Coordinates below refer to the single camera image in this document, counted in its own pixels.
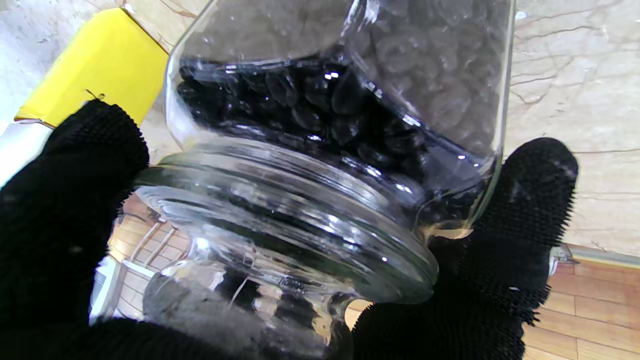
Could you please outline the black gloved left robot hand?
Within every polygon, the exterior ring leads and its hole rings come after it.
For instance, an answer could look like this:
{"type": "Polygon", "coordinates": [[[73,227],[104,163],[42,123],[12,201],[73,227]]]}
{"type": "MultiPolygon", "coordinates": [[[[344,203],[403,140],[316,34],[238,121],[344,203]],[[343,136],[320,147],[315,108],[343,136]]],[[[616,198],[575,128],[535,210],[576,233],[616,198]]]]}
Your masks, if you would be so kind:
{"type": "MultiPolygon", "coordinates": [[[[90,323],[96,268],[132,182],[149,164],[133,119],[90,100],[1,189],[3,360],[247,360],[179,330],[123,317],[90,323]]],[[[332,360],[521,360],[550,292],[552,248],[579,163],[539,137],[502,166],[467,246],[437,246],[443,280],[425,303],[375,303],[341,330],[332,360]]]]}

